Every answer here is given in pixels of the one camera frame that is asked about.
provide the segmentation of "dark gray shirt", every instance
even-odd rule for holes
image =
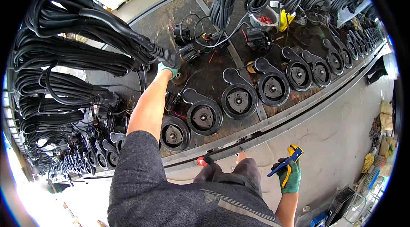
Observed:
[[[280,226],[248,187],[167,182],[158,143],[145,131],[126,137],[110,190],[108,223],[114,226]]]

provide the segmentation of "red object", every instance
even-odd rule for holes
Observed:
[[[206,165],[208,165],[208,164],[205,162],[204,157],[199,157],[199,158],[197,158],[197,159],[196,159],[196,164],[197,164],[198,166],[206,166]]]
[[[248,43],[248,38],[246,37],[245,32],[243,31],[243,29],[241,29],[241,30],[242,30],[243,36],[245,37],[246,44],[249,46],[249,43]]]
[[[257,19],[262,23],[269,24],[269,25],[271,24],[271,19],[266,16],[258,17]]]
[[[216,50],[214,50],[214,53],[212,54],[212,56],[211,56],[211,58],[209,59],[209,62],[208,62],[208,63],[211,63],[211,60],[212,60],[212,58],[214,57],[215,52],[216,52]]]

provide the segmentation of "concrete floor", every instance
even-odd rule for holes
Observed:
[[[262,175],[263,199],[270,209],[276,210],[280,200],[277,176],[267,178],[270,167],[279,158],[287,156],[286,147],[299,145],[302,156],[299,203],[296,216],[304,206],[311,209],[320,206],[336,193],[336,187],[352,185],[360,177],[364,156],[372,142],[369,131],[373,118],[380,111],[381,100],[390,101],[393,81],[383,76],[367,87],[364,79],[325,110],[308,121],[254,148],[246,150],[256,160]],[[218,161],[224,172],[231,172],[236,156]],[[200,168],[172,172],[167,175],[171,182],[191,183]]]

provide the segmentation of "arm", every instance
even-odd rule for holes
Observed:
[[[273,165],[272,170],[279,166],[285,158],[280,158],[279,163]],[[293,227],[295,222],[295,212],[298,206],[299,198],[299,184],[300,184],[300,159],[289,160],[289,166],[291,168],[289,178],[285,185],[283,185],[286,175],[287,168],[281,168],[276,172],[279,176],[280,189],[282,191],[282,198],[280,199],[278,208],[276,209],[276,216],[280,220],[283,227]]]
[[[160,156],[159,140],[164,114],[165,92],[177,70],[160,68],[154,81],[141,95],[128,125],[112,178],[108,207],[109,218],[122,215],[127,202],[167,183]]]
[[[127,135],[134,131],[147,131],[152,134],[158,144],[160,143],[160,132],[162,116],[164,115],[165,93],[172,72],[168,69],[160,71],[147,90],[141,95],[132,111]]]
[[[51,185],[51,188],[53,189],[54,193],[57,193],[57,190],[54,188],[54,185],[50,183],[50,180],[47,180],[48,184]]]
[[[276,216],[283,227],[292,227],[295,222],[295,212],[298,206],[299,192],[283,193],[280,199]]]

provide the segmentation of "yellow spool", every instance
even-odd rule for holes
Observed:
[[[292,22],[292,20],[295,18],[295,16],[296,16],[296,12],[294,12],[292,14],[286,14],[284,12],[284,9],[283,9],[282,12],[280,13],[280,28],[279,28],[279,31],[280,32],[285,31],[287,29],[288,21],[289,21],[289,24],[290,24]]]

